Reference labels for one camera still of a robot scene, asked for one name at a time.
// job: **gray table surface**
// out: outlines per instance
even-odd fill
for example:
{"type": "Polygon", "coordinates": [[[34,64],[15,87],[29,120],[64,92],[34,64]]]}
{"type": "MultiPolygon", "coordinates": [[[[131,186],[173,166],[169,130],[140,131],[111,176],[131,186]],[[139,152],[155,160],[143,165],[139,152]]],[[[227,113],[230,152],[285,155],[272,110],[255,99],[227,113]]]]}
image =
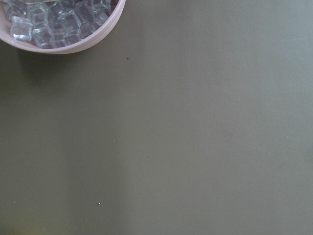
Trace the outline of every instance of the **gray table surface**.
{"type": "Polygon", "coordinates": [[[313,234],[313,1],[129,0],[0,54],[1,235],[313,234]]]}

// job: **pink bowl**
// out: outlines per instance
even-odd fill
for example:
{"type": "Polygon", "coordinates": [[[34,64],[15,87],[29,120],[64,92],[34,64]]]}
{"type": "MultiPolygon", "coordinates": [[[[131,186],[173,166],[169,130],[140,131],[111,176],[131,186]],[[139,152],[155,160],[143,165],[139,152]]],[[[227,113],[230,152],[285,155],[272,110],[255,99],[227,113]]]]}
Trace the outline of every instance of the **pink bowl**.
{"type": "Polygon", "coordinates": [[[118,19],[120,18],[122,11],[124,9],[126,0],[119,0],[116,8],[108,18],[108,20],[93,34],[91,34],[89,37],[66,47],[56,48],[56,49],[41,49],[38,48],[28,42],[23,42],[19,40],[15,40],[10,35],[10,27],[11,23],[8,22],[4,17],[4,12],[2,8],[2,2],[0,2],[0,39],[4,42],[28,51],[38,52],[38,53],[45,53],[45,54],[70,54],[79,52],[82,50],[86,50],[89,47],[92,47],[93,45],[100,42],[102,39],[104,39],[114,28],[116,25],[118,19]]]}

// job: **gray surface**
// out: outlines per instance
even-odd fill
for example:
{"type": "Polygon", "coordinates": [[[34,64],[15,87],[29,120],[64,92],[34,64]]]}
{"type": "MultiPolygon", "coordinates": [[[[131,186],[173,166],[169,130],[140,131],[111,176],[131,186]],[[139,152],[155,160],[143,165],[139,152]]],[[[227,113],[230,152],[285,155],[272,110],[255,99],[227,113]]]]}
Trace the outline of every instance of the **gray surface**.
{"type": "Polygon", "coordinates": [[[0,234],[313,234],[312,42],[310,0],[130,0],[81,53],[0,43],[0,234]]]}

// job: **bowl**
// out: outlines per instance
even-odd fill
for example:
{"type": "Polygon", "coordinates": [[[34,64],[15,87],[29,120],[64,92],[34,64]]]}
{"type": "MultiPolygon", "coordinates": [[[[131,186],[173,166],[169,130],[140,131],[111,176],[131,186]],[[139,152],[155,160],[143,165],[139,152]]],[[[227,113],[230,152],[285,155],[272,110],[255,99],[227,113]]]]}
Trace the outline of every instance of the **bowl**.
{"type": "Polygon", "coordinates": [[[93,34],[72,45],[54,49],[42,49],[36,47],[35,45],[32,45],[31,43],[13,39],[10,35],[11,22],[8,22],[5,19],[3,12],[3,2],[0,2],[0,39],[14,47],[45,54],[70,54],[86,50],[100,42],[111,32],[122,14],[125,1],[126,0],[118,1],[118,4],[116,5],[115,9],[113,10],[107,21],[93,34]]]}

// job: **bowl rim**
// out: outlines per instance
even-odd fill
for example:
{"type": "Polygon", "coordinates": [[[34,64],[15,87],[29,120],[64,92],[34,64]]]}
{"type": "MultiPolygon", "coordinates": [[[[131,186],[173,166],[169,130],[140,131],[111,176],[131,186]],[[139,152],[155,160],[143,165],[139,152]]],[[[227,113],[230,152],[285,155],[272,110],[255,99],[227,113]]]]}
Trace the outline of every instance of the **bowl rim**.
{"type": "Polygon", "coordinates": [[[91,35],[84,38],[83,40],[76,42],[74,44],[65,46],[65,47],[52,48],[52,49],[43,49],[43,48],[39,48],[39,47],[27,47],[27,46],[23,46],[23,45],[14,43],[14,40],[7,40],[1,34],[0,34],[0,39],[4,42],[10,44],[11,46],[17,47],[19,49],[27,50],[27,51],[32,51],[32,52],[48,53],[48,54],[62,54],[62,52],[65,52],[65,51],[67,51],[67,53],[68,53],[69,50],[71,50],[72,53],[79,52],[79,51],[82,51],[79,48],[84,47],[86,42],[89,41],[91,38],[99,38],[101,36],[99,34],[101,34],[102,31],[108,31],[107,28],[110,28],[110,25],[112,25],[112,24],[113,24],[113,26],[115,26],[117,20],[119,19],[119,16],[121,15],[120,11],[123,10],[124,5],[125,5],[125,0],[119,0],[115,9],[113,10],[112,14],[109,16],[109,18],[105,21],[105,23],[100,28],[98,28],[95,32],[93,32],[91,35]]]}

